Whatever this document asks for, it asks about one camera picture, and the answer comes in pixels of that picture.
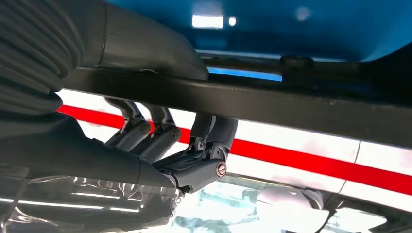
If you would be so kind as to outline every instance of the white surface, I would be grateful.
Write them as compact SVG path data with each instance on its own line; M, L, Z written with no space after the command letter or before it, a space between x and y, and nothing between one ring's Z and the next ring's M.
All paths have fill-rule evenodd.
M406 194L351 181L345 183L340 194L412 212L412 197Z
M412 150L362 142L356 164L412 176Z

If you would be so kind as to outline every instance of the bolt head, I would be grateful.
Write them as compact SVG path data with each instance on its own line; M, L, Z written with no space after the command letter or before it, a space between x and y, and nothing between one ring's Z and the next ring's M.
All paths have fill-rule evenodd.
M226 174L226 163L225 162L218 163L216 167L216 174L219 177L223 177Z

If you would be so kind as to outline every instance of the black metal bar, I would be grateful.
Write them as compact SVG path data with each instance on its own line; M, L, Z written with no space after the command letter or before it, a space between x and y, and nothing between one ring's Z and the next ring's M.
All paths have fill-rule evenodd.
M281 83L197 81L158 75L78 69L65 88L137 102L271 123L412 148L412 108L367 98L331 97Z

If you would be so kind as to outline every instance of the robotic finger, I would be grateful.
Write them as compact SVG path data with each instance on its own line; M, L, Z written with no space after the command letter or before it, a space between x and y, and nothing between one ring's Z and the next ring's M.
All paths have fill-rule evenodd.
M226 174L237 125L237 120L196 114L188 148L153 166L172 176L182 192L196 192Z
M104 98L107 103L121 110L124 126L117 131L106 145L129 152L150 132L150 124L144 119L138 107L132 101Z

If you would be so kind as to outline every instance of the red stripe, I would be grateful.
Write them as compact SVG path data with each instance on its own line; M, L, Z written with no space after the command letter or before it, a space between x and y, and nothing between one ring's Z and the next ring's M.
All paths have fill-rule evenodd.
M113 128L121 128L124 123L123 117L121 116L89 109L63 106L60 109L60 112L66 113L77 120ZM190 130L181 128L181 132L182 134L179 142L188 143ZM412 195L412 186L408 185L412 183L412 176L396 172L248 142L240 139L235 139L230 152L232 154L252 159L294 167L301 170L311 171L318 174Z

